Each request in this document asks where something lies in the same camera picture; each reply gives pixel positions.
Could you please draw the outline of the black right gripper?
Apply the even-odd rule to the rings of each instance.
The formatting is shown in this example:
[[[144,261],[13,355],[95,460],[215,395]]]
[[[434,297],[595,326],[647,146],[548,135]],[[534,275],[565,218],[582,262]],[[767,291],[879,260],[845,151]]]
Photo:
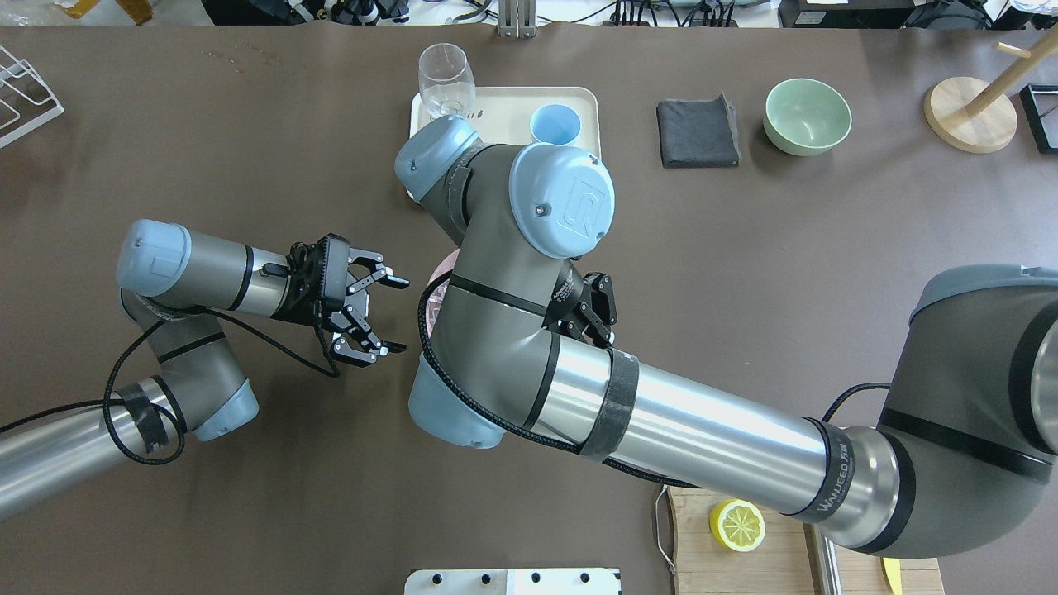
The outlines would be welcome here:
[[[615,339],[612,325],[617,321],[612,274],[582,275],[572,264],[564,264],[546,308],[548,331],[608,348]]]

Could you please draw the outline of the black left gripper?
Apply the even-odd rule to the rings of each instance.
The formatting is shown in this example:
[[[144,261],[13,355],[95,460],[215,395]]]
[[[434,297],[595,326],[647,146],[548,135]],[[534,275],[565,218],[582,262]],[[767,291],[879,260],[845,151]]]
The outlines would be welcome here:
[[[348,266],[367,268],[368,274],[347,283]],[[328,234],[314,244],[296,242],[282,264],[267,264],[267,275],[286,282],[272,319],[331,331],[329,355],[341,363],[367,368],[385,355],[407,350],[404,343],[385,341],[373,332],[358,307],[345,307],[345,298],[362,293],[373,283],[404,290],[406,278],[394,275],[381,253],[351,248],[348,240]]]

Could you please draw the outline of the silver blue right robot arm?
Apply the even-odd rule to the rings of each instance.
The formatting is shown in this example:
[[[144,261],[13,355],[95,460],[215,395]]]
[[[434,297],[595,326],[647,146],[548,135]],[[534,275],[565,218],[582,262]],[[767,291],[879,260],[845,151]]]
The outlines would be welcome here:
[[[836,545],[952,556],[1027,517],[1056,466],[1056,272],[963,266],[931,278],[872,428],[841,429],[546,328],[571,259],[608,233],[612,174],[572,146],[488,145],[464,118],[411,136],[394,173],[460,246],[422,333],[413,421],[488,449],[532,438],[670,485],[744,498]]]

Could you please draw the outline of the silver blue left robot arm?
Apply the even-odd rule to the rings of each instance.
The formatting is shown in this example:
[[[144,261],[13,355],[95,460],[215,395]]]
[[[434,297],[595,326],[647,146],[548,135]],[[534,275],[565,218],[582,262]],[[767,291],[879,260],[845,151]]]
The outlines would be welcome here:
[[[382,254],[351,247],[336,234],[295,242],[286,254],[222,240],[151,219],[130,226],[117,263],[122,309],[160,371],[117,387],[111,369],[102,396],[50,410],[2,429],[2,517],[29,509],[125,459],[168,464],[188,436],[209,441],[253,421],[260,405],[231,349],[222,321],[258,315],[309,328],[326,364],[366,368],[404,345],[385,341],[368,321],[373,285],[404,289]]]

